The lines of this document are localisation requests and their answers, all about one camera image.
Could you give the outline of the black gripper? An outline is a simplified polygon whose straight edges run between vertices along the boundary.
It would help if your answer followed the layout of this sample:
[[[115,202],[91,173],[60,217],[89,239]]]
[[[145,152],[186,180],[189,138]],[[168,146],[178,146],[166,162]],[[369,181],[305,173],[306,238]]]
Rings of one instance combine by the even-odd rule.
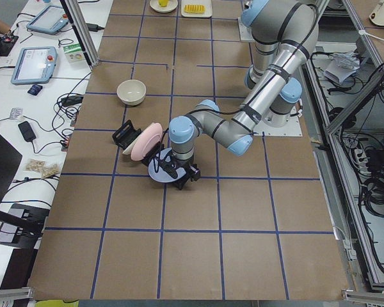
[[[166,162],[170,165],[167,174],[170,176],[171,181],[180,180],[184,176],[191,180],[195,175],[195,170],[193,170],[194,159],[194,157],[191,157],[187,160],[179,160],[174,156],[166,158]]]

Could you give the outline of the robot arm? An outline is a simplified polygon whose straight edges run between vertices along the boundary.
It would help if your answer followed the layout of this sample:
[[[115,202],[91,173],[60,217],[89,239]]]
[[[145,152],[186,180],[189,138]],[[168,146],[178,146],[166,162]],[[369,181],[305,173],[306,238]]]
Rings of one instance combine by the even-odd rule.
[[[309,59],[319,34],[319,10],[301,1],[250,1],[241,14],[255,42],[257,59],[249,68],[250,92],[229,120],[212,100],[203,100],[169,124],[170,151],[158,165],[174,180],[196,180],[200,170],[193,164],[195,139],[208,135],[236,156],[253,141],[253,130],[279,100],[294,100],[293,73]]]

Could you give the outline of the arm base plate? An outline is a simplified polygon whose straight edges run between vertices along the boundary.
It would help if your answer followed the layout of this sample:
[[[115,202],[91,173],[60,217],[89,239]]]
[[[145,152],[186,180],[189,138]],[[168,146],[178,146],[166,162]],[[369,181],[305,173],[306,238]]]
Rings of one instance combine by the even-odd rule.
[[[257,136],[296,137],[303,136],[300,125],[300,114],[292,108],[288,114],[280,115],[270,111],[258,123],[253,132]]]
[[[250,28],[246,27],[243,24],[240,17],[237,19],[237,24],[238,24],[238,28],[239,28],[240,41],[253,43],[255,40],[253,39],[252,31]]]

